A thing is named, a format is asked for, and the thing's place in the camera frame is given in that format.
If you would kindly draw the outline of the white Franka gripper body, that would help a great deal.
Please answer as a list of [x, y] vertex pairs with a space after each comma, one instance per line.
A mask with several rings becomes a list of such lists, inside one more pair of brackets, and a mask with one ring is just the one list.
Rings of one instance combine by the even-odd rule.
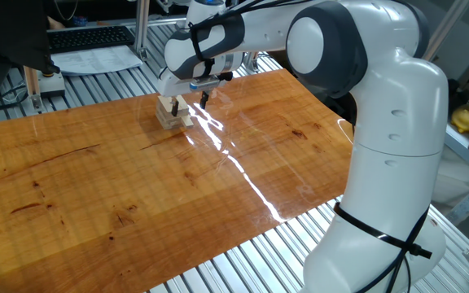
[[168, 69], [160, 71], [157, 90], [164, 97], [173, 97], [197, 91], [191, 86], [192, 80], [180, 80]]

